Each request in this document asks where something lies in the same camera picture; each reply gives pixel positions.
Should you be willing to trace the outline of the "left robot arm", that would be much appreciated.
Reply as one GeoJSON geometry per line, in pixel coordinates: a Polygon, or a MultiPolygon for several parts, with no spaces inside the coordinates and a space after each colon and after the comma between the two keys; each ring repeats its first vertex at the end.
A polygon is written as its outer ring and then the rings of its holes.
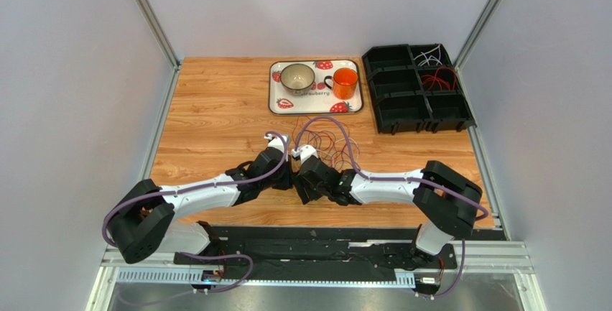
{"type": "Polygon", "coordinates": [[[203,182],[157,186],[138,182],[105,217],[103,233],[127,264],[145,260],[157,251],[204,251],[210,235],[202,225],[179,220],[214,208],[229,208],[257,199],[268,188],[290,186],[287,153],[268,146],[254,161],[244,162],[203,182]]]}

